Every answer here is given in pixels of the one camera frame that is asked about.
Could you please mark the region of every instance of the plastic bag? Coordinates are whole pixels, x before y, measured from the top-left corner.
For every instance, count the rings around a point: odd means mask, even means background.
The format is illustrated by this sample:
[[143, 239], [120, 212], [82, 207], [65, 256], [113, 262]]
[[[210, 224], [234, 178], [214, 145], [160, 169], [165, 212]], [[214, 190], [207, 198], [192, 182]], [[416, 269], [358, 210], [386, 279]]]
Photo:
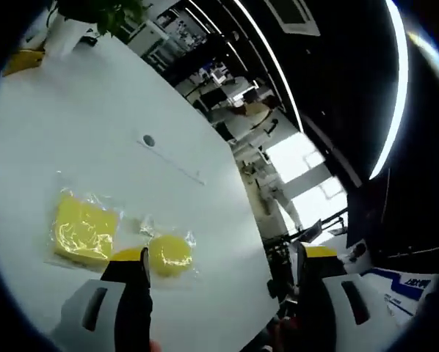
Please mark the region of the plastic bag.
[[140, 233], [150, 237], [149, 269], [154, 288], [188, 288], [200, 278], [195, 262], [197, 243], [191, 231], [155, 224], [147, 217]]
[[110, 261], [123, 217], [110, 197], [61, 187], [50, 231], [50, 263], [102, 271]]

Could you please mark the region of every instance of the yellow sponge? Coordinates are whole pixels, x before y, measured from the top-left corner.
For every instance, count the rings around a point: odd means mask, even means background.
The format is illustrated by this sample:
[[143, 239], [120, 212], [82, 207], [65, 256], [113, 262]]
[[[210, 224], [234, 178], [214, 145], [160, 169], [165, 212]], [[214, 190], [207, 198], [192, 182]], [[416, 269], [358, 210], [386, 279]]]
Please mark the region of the yellow sponge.
[[118, 219], [114, 211], [64, 194], [54, 225], [55, 253], [86, 265], [107, 263]]
[[162, 235], [149, 243], [149, 266], [159, 276], [178, 276], [192, 265], [192, 250], [183, 239]]

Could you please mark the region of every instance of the table surface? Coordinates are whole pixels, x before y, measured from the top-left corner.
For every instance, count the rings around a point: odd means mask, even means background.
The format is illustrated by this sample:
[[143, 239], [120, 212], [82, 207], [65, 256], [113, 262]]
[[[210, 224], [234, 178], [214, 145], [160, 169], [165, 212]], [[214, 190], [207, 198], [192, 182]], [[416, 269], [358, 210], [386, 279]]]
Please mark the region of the table surface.
[[[138, 144], [144, 134], [205, 185]], [[65, 300], [100, 275], [46, 263], [57, 171], [79, 190], [123, 202], [128, 216], [194, 232], [201, 280], [190, 290], [152, 289], [151, 338], [164, 352], [237, 352], [277, 312], [229, 147], [115, 38], [0, 81], [0, 272], [44, 333]]]

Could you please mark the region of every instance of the white flower pot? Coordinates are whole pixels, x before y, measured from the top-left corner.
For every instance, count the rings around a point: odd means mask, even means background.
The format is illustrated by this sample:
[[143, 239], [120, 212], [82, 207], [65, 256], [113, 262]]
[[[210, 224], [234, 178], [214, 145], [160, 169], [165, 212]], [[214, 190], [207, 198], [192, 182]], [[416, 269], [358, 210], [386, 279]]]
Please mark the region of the white flower pot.
[[49, 57], [61, 58], [68, 55], [95, 23], [86, 23], [57, 15], [48, 31], [45, 52]]

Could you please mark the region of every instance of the potted plant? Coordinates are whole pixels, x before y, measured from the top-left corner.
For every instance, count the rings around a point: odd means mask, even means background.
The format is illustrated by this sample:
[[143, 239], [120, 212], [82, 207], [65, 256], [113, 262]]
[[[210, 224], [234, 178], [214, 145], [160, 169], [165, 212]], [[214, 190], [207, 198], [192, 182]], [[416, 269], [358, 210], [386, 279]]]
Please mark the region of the potted plant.
[[49, 17], [56, 10], [45, 50], [49, 56], [62, 57], [74, 49], [89, 29], [100, 36], [107, 32], [114, 35], [127, 17], [141, 23], [146, 7], [141, 0], [56, 0]]

